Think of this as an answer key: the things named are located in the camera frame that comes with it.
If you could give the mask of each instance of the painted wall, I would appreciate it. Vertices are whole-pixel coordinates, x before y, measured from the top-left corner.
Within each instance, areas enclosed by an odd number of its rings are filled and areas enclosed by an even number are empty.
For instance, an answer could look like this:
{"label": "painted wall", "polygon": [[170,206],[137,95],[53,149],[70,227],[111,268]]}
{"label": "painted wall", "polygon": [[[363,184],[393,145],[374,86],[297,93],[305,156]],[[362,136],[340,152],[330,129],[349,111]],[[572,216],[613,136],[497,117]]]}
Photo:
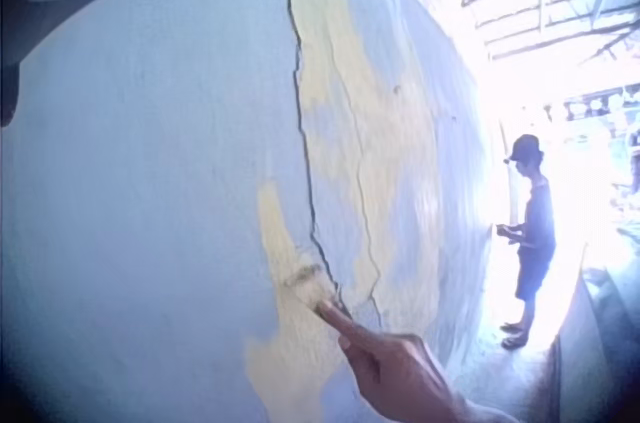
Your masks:
{"label": "painted wall", "polygon": [[7,370],[65,421],[377,421],[282,286],[475,336],[490,142],[427,0],[100,0],[3,133]]}

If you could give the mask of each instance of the dark shorts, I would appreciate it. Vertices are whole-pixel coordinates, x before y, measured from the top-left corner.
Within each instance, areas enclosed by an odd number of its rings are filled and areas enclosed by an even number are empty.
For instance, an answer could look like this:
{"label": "dark shorts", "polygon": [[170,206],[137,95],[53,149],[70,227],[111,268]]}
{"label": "dark shorts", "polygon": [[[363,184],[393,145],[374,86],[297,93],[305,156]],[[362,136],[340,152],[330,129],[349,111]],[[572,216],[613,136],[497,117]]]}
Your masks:
{"label": "dark shorts", "polygon": [[536,296],[544,277],[547,276],[550,262],[550,258],[520,258],[516,298],[527,301]]}

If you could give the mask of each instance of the dark shirt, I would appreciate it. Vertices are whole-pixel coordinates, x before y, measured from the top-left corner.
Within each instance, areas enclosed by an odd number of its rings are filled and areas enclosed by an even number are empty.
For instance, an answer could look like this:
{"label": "dark shirt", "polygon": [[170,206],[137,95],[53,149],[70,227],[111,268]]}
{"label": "dark shirt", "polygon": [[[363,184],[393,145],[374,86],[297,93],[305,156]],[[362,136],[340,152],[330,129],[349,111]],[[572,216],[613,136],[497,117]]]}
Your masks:
{"label": "dark shirt", "polygon": [[535,248],[520,245],[518,250],[520,258],[551,261],[556,249],[556,235],[551,190],[548,183],[531,188],[531,198],[525,212],[523,234],[525,241],[535,245]]}

